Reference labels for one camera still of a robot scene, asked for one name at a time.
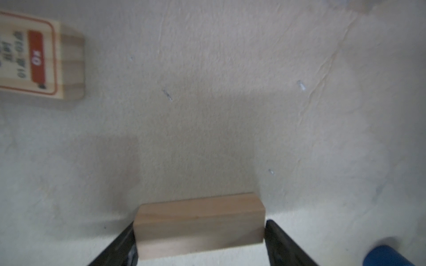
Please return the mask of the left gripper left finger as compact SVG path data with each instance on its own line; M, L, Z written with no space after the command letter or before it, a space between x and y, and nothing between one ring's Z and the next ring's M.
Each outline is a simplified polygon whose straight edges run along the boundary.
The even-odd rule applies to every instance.
M131 223L89 266L136 266L138 252Z

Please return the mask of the wood block numbered 72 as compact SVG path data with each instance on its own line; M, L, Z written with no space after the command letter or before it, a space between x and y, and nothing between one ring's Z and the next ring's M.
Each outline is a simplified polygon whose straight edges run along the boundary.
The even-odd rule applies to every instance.
M133 222L139 259L262 243L266 210L256 194L141 205Z

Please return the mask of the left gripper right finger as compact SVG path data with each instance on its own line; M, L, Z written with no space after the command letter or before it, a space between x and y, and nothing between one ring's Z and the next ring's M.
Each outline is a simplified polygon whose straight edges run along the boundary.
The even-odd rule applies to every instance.
M318 266L273 220L266 221L265 245L271 266Z

